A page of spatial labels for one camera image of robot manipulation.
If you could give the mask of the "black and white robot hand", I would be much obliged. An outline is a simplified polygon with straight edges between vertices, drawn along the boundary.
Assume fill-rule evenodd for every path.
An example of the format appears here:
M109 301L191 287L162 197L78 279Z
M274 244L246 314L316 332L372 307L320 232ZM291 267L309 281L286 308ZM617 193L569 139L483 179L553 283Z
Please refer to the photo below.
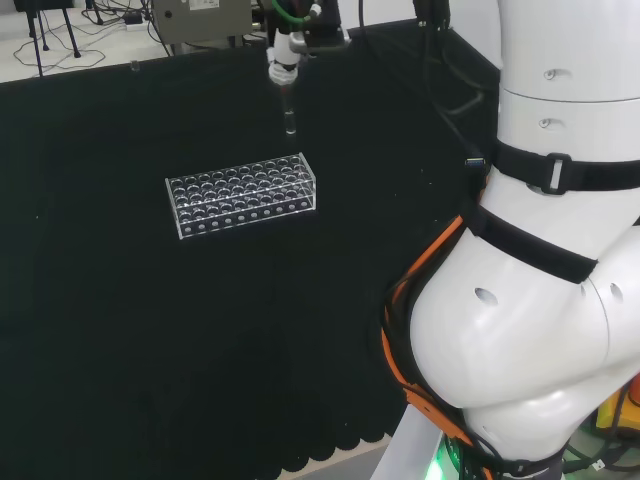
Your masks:
M291 86L305 58L349 45L337 1L265 1L269 78Z

